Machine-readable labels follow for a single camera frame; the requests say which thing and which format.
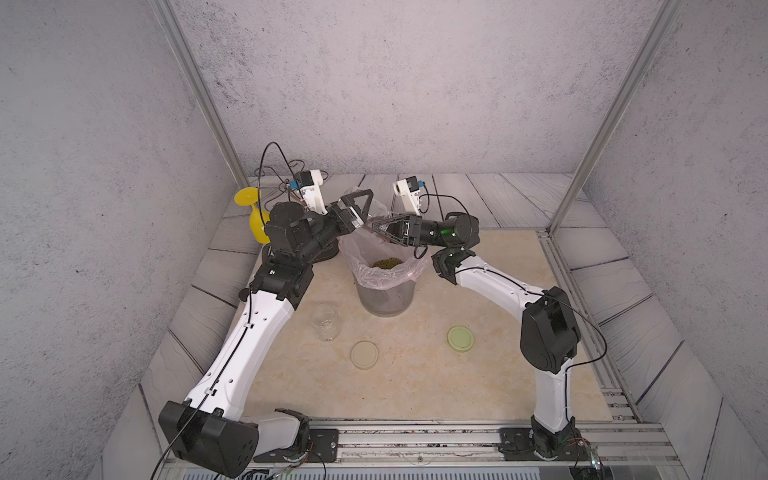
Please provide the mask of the grey bin with plastic liner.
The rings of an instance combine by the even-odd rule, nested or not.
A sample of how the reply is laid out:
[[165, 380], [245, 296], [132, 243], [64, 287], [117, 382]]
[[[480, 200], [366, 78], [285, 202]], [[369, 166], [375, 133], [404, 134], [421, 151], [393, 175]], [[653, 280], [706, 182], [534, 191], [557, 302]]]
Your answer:
[[[385, 241], [363, 229], [339, 241], [340, 252], [349, 266], [363, 307], [379, 317], [394, 317], [411, 305], [419, 276], [431, 266], [424, 255], [417, 258], [413, 247]], [[373, 268], [376, 261], [391, 257], [403, 263], [392, 270]]]

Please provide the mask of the glass jar with beige lid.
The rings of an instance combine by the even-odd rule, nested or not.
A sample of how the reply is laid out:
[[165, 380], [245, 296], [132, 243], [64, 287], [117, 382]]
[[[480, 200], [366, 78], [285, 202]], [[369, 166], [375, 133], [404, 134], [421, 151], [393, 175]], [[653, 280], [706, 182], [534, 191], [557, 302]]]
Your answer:
[[330, 304], [318, 304], [311, 316], [311, 326], [319, 340], [333, 341], [341, 331], [341, 319], [337, 309]]

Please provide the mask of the green jar lid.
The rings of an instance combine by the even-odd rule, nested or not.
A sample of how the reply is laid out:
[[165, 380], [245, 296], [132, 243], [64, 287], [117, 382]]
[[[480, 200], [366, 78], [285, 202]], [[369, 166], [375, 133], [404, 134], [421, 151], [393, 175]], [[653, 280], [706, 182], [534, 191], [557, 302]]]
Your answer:
[[466, 326], [452, 326], [447, 332], [447, 342], [450, 348], [458, 353], [470, 351], [475, 344], [473, 332]]

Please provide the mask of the glass jar with green lid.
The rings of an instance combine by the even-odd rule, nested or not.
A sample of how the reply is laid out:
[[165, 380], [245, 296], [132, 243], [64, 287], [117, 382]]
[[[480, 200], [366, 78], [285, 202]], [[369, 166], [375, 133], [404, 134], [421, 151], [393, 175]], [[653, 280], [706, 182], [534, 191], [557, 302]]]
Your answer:
[[377, 224], [392, 216], [391, 210], [381, 203], [370, 189], [350, 189], [340, 197], [339, 203], [356, 208], [360, 218], [365, 220], [362, 227], [369, 232], [374, 232]]

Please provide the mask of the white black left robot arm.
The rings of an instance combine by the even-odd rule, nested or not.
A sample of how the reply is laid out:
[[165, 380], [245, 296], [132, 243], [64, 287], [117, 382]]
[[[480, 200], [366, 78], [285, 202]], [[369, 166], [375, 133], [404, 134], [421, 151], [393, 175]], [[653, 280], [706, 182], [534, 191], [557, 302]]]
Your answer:
[[239, 294], [244, 311], [234, 330], [186, 398], [167, 402], [159, 414], [168, 441], [163, 458], [174, 455], [235, 478], [261, 455], [309, 456], [310, 427], [303, 414], [277, 409], [251, 423], [241, 417], [271, 345], [308, 290], [315, 260], [339, 237], [364, 226], [373, 198], [369, 189], [355, 190], [324, 213], [296, 202], [274, 206], [264, 226], [270, 242]]

